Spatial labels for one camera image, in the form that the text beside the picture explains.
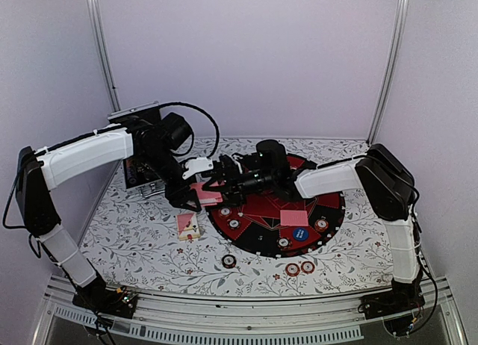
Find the dark chip bottom sector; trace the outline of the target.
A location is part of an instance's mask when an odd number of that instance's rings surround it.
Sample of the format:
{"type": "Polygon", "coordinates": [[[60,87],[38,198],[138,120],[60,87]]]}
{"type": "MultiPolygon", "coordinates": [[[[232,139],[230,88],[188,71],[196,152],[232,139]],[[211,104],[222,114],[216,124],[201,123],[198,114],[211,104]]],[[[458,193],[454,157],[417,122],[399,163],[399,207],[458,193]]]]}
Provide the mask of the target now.
{"type": "Polygon", "coordinates": [[[286,237],[281,237],[277,240],[277,246],[280,249],[289,249],[291,247],[291,240],[286,237]]]}

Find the pink card sector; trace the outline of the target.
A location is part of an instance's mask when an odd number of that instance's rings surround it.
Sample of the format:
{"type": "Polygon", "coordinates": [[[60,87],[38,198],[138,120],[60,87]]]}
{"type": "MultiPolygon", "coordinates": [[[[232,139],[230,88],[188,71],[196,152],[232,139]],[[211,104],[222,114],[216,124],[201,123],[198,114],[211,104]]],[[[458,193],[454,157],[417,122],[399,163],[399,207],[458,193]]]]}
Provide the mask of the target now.
{"type": "Polygon", "coordinates": [[[308,212],[305,210],[281,210],[280,224],[287,227],[308,226],[308,212]]]}

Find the dark chip sector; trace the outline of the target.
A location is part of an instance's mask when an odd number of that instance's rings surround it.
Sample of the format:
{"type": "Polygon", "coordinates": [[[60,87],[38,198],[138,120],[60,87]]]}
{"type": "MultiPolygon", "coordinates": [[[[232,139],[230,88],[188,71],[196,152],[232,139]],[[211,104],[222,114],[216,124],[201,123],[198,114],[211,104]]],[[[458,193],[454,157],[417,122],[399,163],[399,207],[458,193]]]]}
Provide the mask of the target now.
{"type": "Polygon", "coordinates": [[[277,240],[277,246],[280,249],[289,249],[291,247],[291,240],[286,237],[281,237],[277,240]]]}
{"type": "Polygon", "coordinates": [[[228,221],[228,227],[230,229],[239,229],[240,228],[240,221],[239,220],[229,220],[228,221]]]}

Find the orange chip sector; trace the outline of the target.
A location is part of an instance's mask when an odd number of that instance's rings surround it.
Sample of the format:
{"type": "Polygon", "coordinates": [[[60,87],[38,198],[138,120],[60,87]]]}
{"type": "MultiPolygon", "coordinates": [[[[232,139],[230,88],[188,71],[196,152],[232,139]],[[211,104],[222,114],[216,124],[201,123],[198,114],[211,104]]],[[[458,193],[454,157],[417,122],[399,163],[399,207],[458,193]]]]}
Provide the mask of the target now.
{"type": "Polygon", "coordinates": [[[317,232],[325,232],[329,227],[329,223],[325,220],[325,219],[318,219],[315,223],[314,223],[314,229],[317,231],[317,232]]]}
{"type": "Polygon", "coordinates": [[[229,217],[232,214],[232,211],[230,208],[221,208],[219,211],[219,215],[221,217],[229,217]]]}

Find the pink playing card deck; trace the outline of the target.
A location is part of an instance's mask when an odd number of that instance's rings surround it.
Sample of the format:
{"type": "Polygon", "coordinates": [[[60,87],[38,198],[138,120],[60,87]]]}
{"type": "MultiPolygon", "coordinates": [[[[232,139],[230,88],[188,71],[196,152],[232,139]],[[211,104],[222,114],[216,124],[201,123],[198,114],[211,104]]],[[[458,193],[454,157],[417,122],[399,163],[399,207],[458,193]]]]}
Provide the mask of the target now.
{"type": "Polygon", "coordinates": [[[196,191],[201,206],[218,205],[223,202],[223,197],[220,192],[203,190],[203,182],[193,183],[190,188],[196,191]]]}

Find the dark brown chip stack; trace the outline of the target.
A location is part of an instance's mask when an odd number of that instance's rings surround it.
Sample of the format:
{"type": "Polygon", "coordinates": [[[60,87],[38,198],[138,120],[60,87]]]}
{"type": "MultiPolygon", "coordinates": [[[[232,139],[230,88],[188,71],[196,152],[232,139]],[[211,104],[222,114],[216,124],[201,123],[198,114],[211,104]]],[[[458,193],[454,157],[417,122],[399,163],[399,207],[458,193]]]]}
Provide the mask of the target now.
{"type": "Polygon", "coordinates": [[[226,269],[231,269],[236,266],[237,260],[233,255],[224,255],[221,259],[222,265],[226,269]]]}

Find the orange chip stack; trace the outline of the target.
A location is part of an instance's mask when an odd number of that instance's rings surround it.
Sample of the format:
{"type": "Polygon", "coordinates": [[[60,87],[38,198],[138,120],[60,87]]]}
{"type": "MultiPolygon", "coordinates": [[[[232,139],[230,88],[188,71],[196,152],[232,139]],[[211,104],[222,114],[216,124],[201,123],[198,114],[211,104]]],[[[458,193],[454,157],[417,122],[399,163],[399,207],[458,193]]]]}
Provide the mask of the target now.
{"type": "Polygon", "coordinates": [[[295,263],[289,263],[285,267],[285,272],[288,276],[295,277],[298,276],[300,273],[300,266],[295,263]]]}

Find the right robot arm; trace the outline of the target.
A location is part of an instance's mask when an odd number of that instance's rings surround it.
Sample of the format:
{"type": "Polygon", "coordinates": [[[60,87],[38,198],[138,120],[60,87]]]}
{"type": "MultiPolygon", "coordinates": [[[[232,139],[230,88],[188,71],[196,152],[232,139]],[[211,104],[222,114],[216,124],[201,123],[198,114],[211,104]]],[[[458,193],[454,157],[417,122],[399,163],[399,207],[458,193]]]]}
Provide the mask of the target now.
{"type": "Polygon", "coordinates": [[[317,252],[341,242],[350,212],[347,192],[362,196],[388,234],[391,289],[364,296],[358,311],[372,319],[401,311],[421,313],[426,271],[420,261],[419,192],[412,174],[382,144],[320,163],[314,147],[262,140],[248,155],[221,155],[202,173],[203,190],[219,193],[208,207],[213,227],[234,246],[259,257],[285,260],[276,281],[302,286],[306,276],[331,288],[317,252]]]}

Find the blue small blind button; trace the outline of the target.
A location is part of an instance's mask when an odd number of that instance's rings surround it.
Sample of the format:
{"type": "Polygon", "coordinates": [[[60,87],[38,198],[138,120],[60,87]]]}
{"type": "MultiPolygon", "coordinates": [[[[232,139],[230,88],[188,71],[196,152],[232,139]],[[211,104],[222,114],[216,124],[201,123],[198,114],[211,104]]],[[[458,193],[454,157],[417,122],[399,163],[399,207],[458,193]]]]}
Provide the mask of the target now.
{"type": "Polygon", "coordinates": [[[303,227],[295,228],[293,230],[292,235],[293,235],[294,240],[297,240],[297,241],[305,241],[309,237],[308,230],[306,228],[303,228],[303,227]]]}

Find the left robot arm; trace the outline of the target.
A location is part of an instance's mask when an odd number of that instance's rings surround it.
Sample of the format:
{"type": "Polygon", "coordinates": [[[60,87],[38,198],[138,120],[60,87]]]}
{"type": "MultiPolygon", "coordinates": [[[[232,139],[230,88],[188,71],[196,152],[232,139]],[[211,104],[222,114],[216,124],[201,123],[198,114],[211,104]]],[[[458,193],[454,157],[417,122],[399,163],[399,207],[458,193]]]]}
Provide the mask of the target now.
{"type": "Polygon", "coordinates": [[[45,252],[75,290],[73,303],[96,316],[112,315],[131,319],[137,294],[126,286],[109,287],[93,263],[80,250],[79,233],[60,218],[66,202],[60,200],[62,187],[73,189],[88,174],[135,158],[164,183],[167,201],[176,208],[200,211],[199,198],[191,185],[196,175],[211,171],[211,155],[182,161],[178,151],[193,138],[187,121],[170,107],[205,110],[186,102],[151,102],[116,111],[108,125],[53,146],[19,152],[16,177],[8,197],[16,202],[22,217],[18,226],[3,223],[6,229],[24,229],[37,243],[36,253],[45,252]]]}

